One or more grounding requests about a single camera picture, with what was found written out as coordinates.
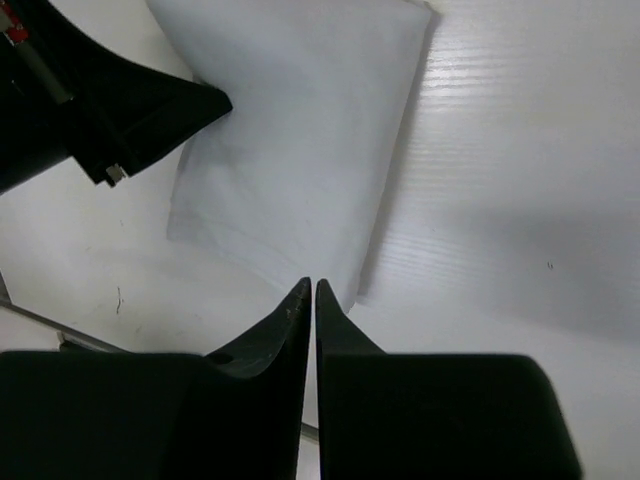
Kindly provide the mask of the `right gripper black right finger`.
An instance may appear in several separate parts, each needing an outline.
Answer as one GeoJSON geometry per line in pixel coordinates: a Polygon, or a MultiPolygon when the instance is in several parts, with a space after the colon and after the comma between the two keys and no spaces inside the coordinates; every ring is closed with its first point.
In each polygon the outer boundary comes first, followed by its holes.
{"type": "Polygon", "coordinates": [[[325,479],[579,479],[543,369],[512,354],[393,354],[316,287],[325,479]]]}

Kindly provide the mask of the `white skirt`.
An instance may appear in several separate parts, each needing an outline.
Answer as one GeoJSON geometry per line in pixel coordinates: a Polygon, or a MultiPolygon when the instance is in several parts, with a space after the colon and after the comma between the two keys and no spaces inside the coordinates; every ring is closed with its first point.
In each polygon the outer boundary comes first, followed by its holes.
{"type": "Polygon", "coordinates": [[[167,234],[353,307],[431,19],[419,1],[152,1],[231,112],[192,137],[167,234]]]}

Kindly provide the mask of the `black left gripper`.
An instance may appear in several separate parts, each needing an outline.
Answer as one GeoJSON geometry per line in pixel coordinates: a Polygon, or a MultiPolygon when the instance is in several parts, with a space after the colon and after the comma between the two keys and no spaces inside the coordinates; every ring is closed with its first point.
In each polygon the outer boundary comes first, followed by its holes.
{"type": "Polygon", "coordinates": [[[225,92],[131,62],[49,1],[1,3],[1,192],[74,157],[134,176],[232,110],[225,92]]]}

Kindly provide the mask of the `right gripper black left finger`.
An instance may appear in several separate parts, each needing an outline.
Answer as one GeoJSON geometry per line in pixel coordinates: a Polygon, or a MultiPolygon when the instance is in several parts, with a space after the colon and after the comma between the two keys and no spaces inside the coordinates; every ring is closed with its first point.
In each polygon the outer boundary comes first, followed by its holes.
{"type": "Polygon", "coordinates": [[[311,282],[207,355],[8,351],[5,479],[292,479],[311,282]]]}

